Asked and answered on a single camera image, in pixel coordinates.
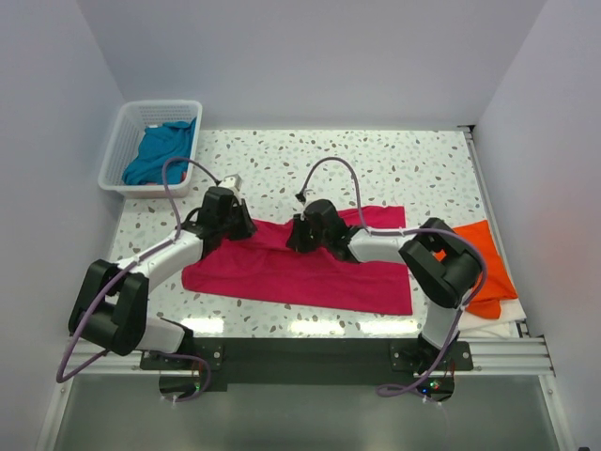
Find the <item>magenta t shirt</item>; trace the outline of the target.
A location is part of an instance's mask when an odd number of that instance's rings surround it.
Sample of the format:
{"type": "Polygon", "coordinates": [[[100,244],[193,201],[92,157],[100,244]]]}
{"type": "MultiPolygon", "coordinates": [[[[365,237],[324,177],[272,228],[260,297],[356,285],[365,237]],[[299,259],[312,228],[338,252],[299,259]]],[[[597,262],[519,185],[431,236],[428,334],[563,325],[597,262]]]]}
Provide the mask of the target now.
{"type": "Polygon", "coordinates": [[[285,246],[290,221],[258,220],[250,239],[224,240],[182,271],[182,286],[194,292],[255,301],[291,303],[410,316],[408,268],[388,262],[348,263],[320,247],[308,254],[285,246]]]}

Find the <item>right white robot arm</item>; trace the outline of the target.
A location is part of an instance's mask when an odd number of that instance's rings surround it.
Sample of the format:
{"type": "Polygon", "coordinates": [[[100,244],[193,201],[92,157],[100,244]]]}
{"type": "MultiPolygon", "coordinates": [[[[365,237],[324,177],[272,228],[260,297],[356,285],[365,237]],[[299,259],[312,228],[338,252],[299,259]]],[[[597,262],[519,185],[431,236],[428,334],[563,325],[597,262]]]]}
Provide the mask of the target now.
{"type": "Polygon", "coordinates": [[[415,229],[347,225],[331,201],[311,200],[305,194],[297,199],[303,210],[293,217],[286,246],[303,254],[324,248],[347,263],[405,266],[428,299],[415,356],[431,369],[447,363],[458,322],[488,276],[482,253],[439,218],[415,229]]]}

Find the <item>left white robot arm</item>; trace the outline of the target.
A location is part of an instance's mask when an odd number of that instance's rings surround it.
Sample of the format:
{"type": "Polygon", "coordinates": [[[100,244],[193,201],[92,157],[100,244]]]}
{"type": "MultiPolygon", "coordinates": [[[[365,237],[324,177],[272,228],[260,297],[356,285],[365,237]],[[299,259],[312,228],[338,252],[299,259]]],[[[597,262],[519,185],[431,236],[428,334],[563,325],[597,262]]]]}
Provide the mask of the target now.
{"type": "Polygon", "coordinates": [[[133,257],[93,262],[69,317],[72,337],[81,337],[124,356],[158,351],[173,368],[194,357],[193,333],[185,326],[147,313],[149,294],[165,280],[205,259],[222,241],[248,239],[256,232],[239,188],[230,180],[212,186],[181,228],[133,257]]]}

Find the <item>white cloth under stack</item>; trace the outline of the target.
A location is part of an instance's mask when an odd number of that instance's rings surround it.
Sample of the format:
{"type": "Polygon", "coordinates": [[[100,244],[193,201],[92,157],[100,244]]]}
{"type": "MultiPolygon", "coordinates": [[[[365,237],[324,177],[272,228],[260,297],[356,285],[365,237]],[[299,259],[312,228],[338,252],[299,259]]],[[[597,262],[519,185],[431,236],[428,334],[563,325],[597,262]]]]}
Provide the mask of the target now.
{"type": "Polygon", "coordinates": [[[518,338],[517,324],[526,319],[520,300],[501,301],[498,319],[483,319],[466,312],[458,330],[464,336],[483,338],[518,338]]]}

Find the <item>pink garment in basket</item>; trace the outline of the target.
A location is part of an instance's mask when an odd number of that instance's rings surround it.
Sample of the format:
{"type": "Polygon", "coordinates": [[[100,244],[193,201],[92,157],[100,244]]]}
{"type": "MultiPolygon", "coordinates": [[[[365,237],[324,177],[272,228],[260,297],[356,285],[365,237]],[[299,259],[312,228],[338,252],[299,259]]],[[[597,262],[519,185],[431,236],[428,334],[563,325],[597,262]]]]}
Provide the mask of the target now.
{"type": "MultiPolygon", "coordinates": [[[[187,171],[184,171],[181,173],[181,178],[179,183],[175,183],[175,184],[180,184],[183,183],[187,178],[187,171]]],[[[163,185],[163,182],[156,182],[156,181],[145,181],[142,183],[141,186],[159,186],[159,185],[163,185]]]]}

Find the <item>blue t shirt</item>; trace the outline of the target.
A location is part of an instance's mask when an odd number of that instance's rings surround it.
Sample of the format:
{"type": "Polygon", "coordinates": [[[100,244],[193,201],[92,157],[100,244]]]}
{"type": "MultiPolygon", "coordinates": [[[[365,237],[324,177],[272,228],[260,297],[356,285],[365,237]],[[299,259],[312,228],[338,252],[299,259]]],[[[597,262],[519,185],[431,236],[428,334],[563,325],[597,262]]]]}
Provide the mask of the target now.
{"type": "Polygon", "coordinates": [[[169,184],[179,184],[187,173],[188,159],[193,147],[196,119],[191,122],[164,122],[161,126],[146,127],[138,146],[137,156],[125,168],[122,181],[126,185],[163,184],[162,168],[169,159],[180,157],[166,169],[169,184]]]}

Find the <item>white plastic basket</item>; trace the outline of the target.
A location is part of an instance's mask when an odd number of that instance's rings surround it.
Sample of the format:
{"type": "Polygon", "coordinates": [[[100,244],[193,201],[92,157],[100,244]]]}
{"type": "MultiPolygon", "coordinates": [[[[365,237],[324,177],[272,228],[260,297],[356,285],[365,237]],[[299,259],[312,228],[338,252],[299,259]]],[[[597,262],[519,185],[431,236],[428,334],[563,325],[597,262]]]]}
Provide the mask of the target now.
{"type": "Polygon", "coordinates": [[[125,168],[137,156],[138,146],[145,134],[146,127],[161,126],[164,122],[196,119],[191,155],[183,161],[188,163],[187,178],[180,184],[169,184],[173,197],[184,197],[189,192],[195,158],[199,128],[202,117],[202,105],[198,101],[153,100],[132,101],[124,104],[117,116],[98,178],[99,186],[105,191],[115,191],[130,198],[166,197],[163,185],[130,186],[122,181],[125,168]]]}

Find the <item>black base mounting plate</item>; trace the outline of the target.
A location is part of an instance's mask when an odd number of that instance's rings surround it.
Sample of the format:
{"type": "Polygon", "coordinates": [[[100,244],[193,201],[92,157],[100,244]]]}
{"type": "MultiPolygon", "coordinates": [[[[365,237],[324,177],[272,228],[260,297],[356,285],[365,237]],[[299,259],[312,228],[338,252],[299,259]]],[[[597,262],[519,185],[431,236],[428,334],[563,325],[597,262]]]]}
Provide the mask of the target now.
{"type": "Polygon", "coordinates": [[[474,369],[470,346],[454,341],[439,357],[418,338],[194,338],[177,356],[143,353],[162,394],[224,392],[242,385],[368,386],[381,397],[438,399],[474,369]]]}

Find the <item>folded orange t shirt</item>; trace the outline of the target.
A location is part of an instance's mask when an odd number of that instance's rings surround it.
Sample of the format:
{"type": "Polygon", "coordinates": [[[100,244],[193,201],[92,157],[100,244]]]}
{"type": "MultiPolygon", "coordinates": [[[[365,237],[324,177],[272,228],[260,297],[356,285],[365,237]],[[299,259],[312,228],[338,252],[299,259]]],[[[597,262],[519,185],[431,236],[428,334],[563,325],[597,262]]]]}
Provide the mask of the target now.
{"type": "Polygon", "coordinates": [[[501,303],[516,300],[517,293],[493,240],[488,221],[456,227],[455,233],[480,251],[488,270],[484,287],[470,302],[467,311],[481,319],[499,319],[501,303]]]}

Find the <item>aluminium frame rail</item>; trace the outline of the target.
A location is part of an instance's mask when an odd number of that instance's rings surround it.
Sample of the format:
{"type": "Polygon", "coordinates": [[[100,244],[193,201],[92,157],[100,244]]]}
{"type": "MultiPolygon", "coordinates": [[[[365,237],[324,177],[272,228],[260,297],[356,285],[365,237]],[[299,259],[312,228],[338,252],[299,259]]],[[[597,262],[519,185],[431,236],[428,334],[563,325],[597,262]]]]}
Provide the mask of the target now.
{"type": "MultiPolygon", "coordinates": [[[[554,376],[552,363],[544,338],[467,337],[472,373],[477,376],[554,376]]],[[[108,354],[87,366],[82,374],[125,375],[140,373],[143,353],[135,351],[128,356],[108,354]]]]}

